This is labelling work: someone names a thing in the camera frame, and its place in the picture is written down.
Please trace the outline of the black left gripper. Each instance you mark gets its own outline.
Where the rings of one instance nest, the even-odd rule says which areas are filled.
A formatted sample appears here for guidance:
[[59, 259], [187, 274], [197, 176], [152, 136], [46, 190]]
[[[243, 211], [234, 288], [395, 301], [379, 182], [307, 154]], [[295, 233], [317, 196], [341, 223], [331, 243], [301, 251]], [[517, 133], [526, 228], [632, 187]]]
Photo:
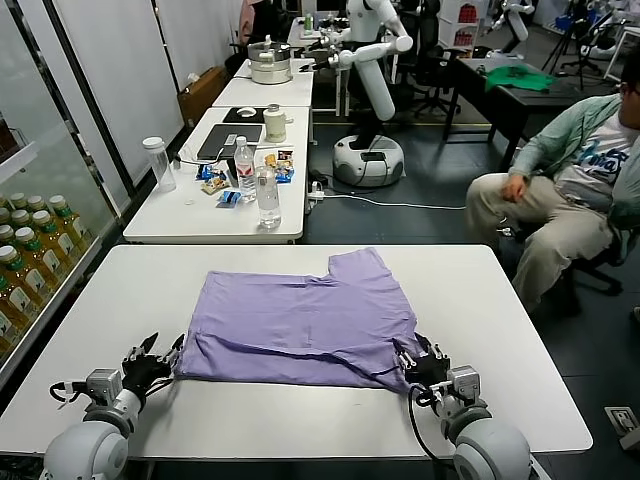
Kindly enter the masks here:
[[170, 365], [177, 362], [184, 346], [185, 335], [181, 334], [165, 354], [147, 355], [157, 337], [157, 333], [146, 337], [140, 345], [133, 346], [124, 357], [122, 385], [125, 390], [133, 392], [136, 396], [145, 396], [156, 380], [165, 379], [171, 375]]

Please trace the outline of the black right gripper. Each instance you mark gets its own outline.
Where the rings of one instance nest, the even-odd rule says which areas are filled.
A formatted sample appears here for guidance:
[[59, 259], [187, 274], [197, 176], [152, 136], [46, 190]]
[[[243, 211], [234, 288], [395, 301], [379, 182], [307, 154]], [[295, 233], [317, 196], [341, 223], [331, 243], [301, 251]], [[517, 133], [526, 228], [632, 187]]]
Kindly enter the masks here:
[[401, 369], [406, 371], [406, 381], [425, 388], [446, 381], [451, 365], [448, 355], [441, 351], [438, 344], [432, 343], [421, 334], [417, 335], [417, 342], [422, 352], [419, 358], [414, 360], [398, 340], [393, 340]]

